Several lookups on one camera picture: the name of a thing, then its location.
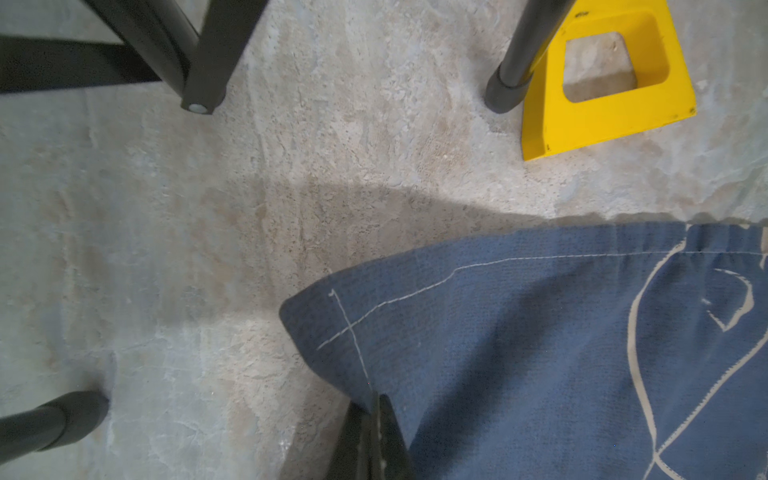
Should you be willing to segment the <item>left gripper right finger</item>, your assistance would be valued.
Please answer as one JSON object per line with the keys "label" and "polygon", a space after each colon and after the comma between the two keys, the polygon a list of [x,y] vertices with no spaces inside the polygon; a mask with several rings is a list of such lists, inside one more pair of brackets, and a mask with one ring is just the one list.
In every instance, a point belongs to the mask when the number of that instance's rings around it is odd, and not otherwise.
{"label": "left gripper right finger", "polygon": [[373,478],[416,478],[392,403],[379,393],[373,401]]}

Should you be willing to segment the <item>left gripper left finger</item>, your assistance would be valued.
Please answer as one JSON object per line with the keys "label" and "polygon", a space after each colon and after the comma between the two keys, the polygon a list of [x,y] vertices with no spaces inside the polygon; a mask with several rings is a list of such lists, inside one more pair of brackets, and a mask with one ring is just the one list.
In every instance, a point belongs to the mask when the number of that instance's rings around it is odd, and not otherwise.
{"label": "left gripper left finger", "polygon": [[371,478],[371,415],[355,403],[346,411],[326,480]]}

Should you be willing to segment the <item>blue patterned pillowcase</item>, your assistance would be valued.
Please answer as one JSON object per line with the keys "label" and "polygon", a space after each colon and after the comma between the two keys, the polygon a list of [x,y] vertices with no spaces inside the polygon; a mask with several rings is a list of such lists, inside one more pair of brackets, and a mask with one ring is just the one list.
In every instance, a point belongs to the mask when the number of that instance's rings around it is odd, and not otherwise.
{"label": "blue patterned pillowcase", "polygon": [[320,378],[387,396],[419,479],[763,479],[767,231],[473,237],[317,281],[280,319]]}

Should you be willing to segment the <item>yellow triangular plastic block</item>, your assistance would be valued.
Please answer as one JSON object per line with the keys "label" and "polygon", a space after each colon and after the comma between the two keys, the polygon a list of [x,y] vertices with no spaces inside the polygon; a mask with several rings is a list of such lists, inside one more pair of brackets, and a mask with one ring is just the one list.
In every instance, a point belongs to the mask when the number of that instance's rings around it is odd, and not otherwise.
{"label": "yellow triangular plastic block", "polygon": [[[582,102],[564,92],[568,42],[615,32],[636,88]],[[694,87],[665,0],[578,1],[533,71],[523,105],[524,160],[568,152],[695,116]]]}

